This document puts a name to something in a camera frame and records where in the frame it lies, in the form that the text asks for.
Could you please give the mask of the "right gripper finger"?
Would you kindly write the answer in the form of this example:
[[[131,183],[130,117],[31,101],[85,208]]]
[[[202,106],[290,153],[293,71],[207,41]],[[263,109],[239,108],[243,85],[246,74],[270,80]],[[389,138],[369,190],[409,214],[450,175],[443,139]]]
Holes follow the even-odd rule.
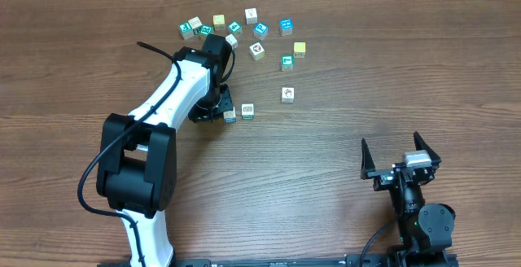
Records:
[[[370,178],[370,173],[375,171],[374,161],[366,140],[361,140],[361,179]]]
[[[415,145],[415,148],[417,151],[421,151],[421,150],[424,150],[427,152],[427,154],[429,155],[430,159],[431,159],[431,166],[433,168],[439,168],[440,166],[440,163],[441,163],[441,158],[440,156],[435,153],[426,143],[425,141],[423,140],[423,138],[421,137],[421,135],[419,134],[418,131],[415,131],[414,134],[414,145]]]

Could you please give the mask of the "white block blue edge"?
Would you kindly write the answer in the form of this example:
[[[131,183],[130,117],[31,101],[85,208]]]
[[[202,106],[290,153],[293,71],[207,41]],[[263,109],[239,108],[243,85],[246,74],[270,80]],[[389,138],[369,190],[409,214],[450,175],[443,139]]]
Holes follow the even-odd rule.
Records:
[[[235,107],[232,107],[231,110],[223,112],[223,120],[226,124],[234,123],[237,121]]]

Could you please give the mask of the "white block green edge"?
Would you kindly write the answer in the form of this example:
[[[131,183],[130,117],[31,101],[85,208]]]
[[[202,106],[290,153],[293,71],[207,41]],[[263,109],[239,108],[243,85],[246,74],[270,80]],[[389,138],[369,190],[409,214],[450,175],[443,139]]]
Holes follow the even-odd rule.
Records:
[[[255,117],[255,109],[253,103],[245,103],[241,106],[241,115],[244,120],[253,120]]]

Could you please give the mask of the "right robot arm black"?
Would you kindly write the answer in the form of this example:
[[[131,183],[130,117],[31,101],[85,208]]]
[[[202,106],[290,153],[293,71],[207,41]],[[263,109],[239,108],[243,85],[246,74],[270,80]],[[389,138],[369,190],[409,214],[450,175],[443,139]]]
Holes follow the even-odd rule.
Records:
[[[402,161],[390,169],[377,170],[366,140],[361,140],[361,179],[372,180],[375,191],[389,192],[395,217],[366,243],[359,257],[360,266],[365,264],[371,244],[393,225],[398,228],[401,243],[372,259],[371,266],[458,265],[457,257],[446,252],[453,244],[455,211],[447,204],[426,203],[421,190],[435,179],[442,159],[417,132],[414,145],[415,150],[406,152]]]

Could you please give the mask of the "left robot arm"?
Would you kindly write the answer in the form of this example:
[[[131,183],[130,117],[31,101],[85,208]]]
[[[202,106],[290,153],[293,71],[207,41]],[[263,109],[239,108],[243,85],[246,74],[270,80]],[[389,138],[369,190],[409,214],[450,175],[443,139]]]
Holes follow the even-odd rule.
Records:
[[[177,180],[177,131],[184,120],[213,121],[232,112],[228,85],[232,45],[210,34],[201,49],[170,55],[171,70],[141,106],[112,113],[103,123],[96,191],[125,226],[131,257],[126,266],[173,266],[175,251],[165,209]]]

